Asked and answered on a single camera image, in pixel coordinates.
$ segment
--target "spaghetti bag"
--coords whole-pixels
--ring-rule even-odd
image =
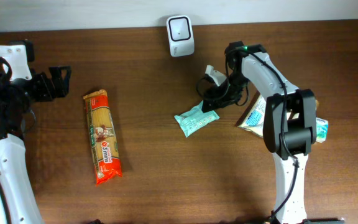
[[[86,105],[96,185],[99,185],[115,175],[122,177],[117,137],[106,90],[96,91],[83,98]]]

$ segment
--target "brown tabletop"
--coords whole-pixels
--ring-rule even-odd
[[[46,223],[217,223],[266,217],[275,168],[263,140],[234,126],[245,106],[186,138],[173,118],[201,99],[207,64],[224,71],[228,43],[261,43],[275,66],[319,100],[327,141],[306,166],[309,218],[358,223],[358,21],[194,26],[195,54],[173,58],[164,27],[0,34],[34,42],[30,67],[71,65],[66,98],[33,106],[25,137],[30,182]],[[104,88],[123,177],[95,186],[82,96]],[[255,94],[251,86],[250,95]]]

